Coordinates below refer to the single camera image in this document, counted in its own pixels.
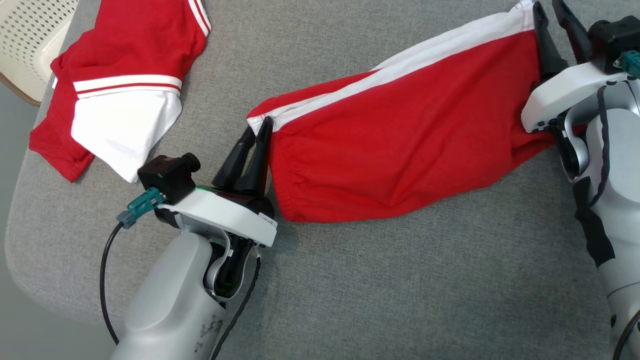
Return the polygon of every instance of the white stripe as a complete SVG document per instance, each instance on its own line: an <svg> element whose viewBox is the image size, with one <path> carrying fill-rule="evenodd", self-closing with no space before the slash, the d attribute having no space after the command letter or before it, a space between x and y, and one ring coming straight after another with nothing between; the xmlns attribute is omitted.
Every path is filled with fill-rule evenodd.
<svg viewBox="0 0 640 360"><path fill-rule="evenodd" d="M265 114L265 116L271 115L273 117L273 131L278 131L286 123L300 116L368 90L374 86L389 83L451 55L461 53L462 51L493 40L532 30L533 3L531 0L522 0L519 5L521 8L513 8L507 13L497 13L475 20L460 28L421 42L392 56L375 67L374 70L378 70L376 73L345 86L336 92L301 101L299 102L300 105L296 103L284 106L282 108L286 108L286 110L280 114L277 113L278 110L282 108L273 110L271 113ZM251 125L253 131L256 133L258 133L260 125L262 124L262 118L263 116L247 119L249 125Z"/></svg>
<svg viewBox="0 0 640 360"><path fill-rule="evenodd" d="M180 79L168 75L112 76L110 78L76 81L74 83L74 88L76 88L76 92L81 92L126 84L171 84L182 88L182 81Z"/></svg>
<svg viewBox="0 0 640 360"><path fill-rule="evenodd" d="M204 22L202 22L202 17L200 16L200 13L198 13L198 8L196 7L195 0L189 0L189 7L193 12L193 17L196 18L196 21L198 22L200 29L202 29L204 36L207 36L209 34L209 30L207 30L207 27L204 25Z"/></svg>
<svg viewBox="0 0 640 360"><path fill-rule="evenodd" d="M180 92L176 88L172 88L169 86L125 86L122 88L111 88L106 90L98 90L94 92L85 92L82 94L78 94L78 99L83 99L85 97L92 97L104 94L113 94L116 92L126 92L126 91L136 91L136 90L154 90L154 91L168 91L173 92L180 96Z"/></svg>
<svg viewBox="0 0 640 360"><path fill-rule="evenodd" d="M202 6L202 1L200 0L196 0L196 1L198 1L198 5L200 6L200 11L202 11L202 16L204 17L204 21L209 26L209 29L211 29L211 23L209 22L209 17L207 16L207 12L204 11L204 6Z"/></svg>
<svg viewBox="0 0 640 360"><path fill-rule="evenodd" d="M291 109L295 109L299 106L303 106L305 104L308 104L310 102L316 101L322 97L324 97L326 94L321 94L318 96L314 96L314 97L310 97L308 99L304 99L302 101L298 101L298 102L294 102L292 104L288 104L285 106L281 106L277 109L273 109L271 111L269 111L268 113L264 113L262 115L258 115L256 117L248 117L246 118L246 120L249 122L249 125L252 127L252 129L256 132L260 129L260 126L262 126L262 121L264 120L264 118L266 118L267 116L270 116L272 118L277 118L280 115L282 115L285 111L287 110L291 110Z"/></svg>
<svg viewBox="0 0 640 360"><path fill-rule="evenodd" d="M437 62L480 44L530 30L533 28L532 9L531 0L522 0L508 13L489 15L447 31L435 38L425 40L386 59L373 70L395 65L426 51L431 51L432 59Z"/></svg>

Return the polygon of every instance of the teal connector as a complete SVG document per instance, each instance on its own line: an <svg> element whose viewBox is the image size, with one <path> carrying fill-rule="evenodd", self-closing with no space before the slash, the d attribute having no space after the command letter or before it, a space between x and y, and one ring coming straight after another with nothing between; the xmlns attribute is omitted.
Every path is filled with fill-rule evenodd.
<svg viewBox="0 0 640 360"><path fill-rule="evenodd" d="M640 53L637 51L627 51L622 54L620 67L627 74L640 78Z"/></svg>
<svg viewBox="0 0 640 360"><path fill-rule="evenodd" d="M116 218L122 223L122 227L128 229L144 214L156 209L164 201L162 194L156 188L147 189L142 195L127 205L127 210L123 211Z"/></svg>
<svg viewBox="0 0 640 360"><path fill-rule="evenodd" d="M142 195L127 205L127 209L138 219L142 215L158 207L162 204L163 198L160 191L156 188L149 188Z"/></svg>

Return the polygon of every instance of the clothing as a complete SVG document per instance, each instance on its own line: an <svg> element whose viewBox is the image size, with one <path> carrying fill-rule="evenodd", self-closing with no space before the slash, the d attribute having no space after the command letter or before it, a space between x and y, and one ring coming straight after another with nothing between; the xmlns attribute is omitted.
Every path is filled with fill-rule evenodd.
<svg viewBox="0 0 640 360"><path fill-rule="evenodd" d="M90 153L137 180L180 114L182 80L210 31L200 0L103 2L95 28L54 60L56 90L29 148L69 181Z"/></svg>
<svg viewBox="0 0 640 360"><path fill-rule="evenodd" d="M540 77L533 3L417 44L369 72L264 101L283 216L396 217L489 186L552 144L520 110Z"/></svg>

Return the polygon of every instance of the gray table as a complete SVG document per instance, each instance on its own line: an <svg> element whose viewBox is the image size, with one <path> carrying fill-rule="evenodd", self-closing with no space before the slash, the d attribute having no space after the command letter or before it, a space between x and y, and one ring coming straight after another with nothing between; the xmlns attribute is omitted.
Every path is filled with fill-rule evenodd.
<svg viewBox="0 0 640 360"><path fill-rule="evenodd" d="M265 98L368 70L512 5L206 1L214 30L183 87L182 115L151 155L195 153L203 165L195 180L207 184L245 115ZM640 15L632 0L571 5L587 25ZM91 28L98 6L80 2L66 45ZM551 32L571 58L560 28ZM39 120L50 98L51 90ZM100 322L102 248L115 215L141 190L100 160L69 184L28 152L6 234L17 284L48 309ZM330 225L277 217L275 246L263 253L259 282L221 358L606 359L609 312L574 209L549 149L490 188L403 217ZM117 238L107 278L116 321L176 234L147 216Z"/></svg>

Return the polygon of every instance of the red garment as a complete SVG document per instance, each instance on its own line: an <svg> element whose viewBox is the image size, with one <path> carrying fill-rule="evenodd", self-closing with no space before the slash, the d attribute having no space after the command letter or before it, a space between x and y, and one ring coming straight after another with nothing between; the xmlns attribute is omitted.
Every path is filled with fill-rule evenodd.
<svg viewBox="0 0 640 360"><path fill-rule="evenodd" d="M71 137L78 97L145 90L179 95L210 30L200 0L103 1L95 28L53 61L58 84L29 148L74 181L93 159Z"/></svg>
<svg viewBox="0 0 640 360"><path fill-rule="evenodd" d="M531 6L523 0L371 72L255 108L254 129L275 121L270 165L283 216L396 217L489 186L551 145L520 122L540 76Z"/></svg>

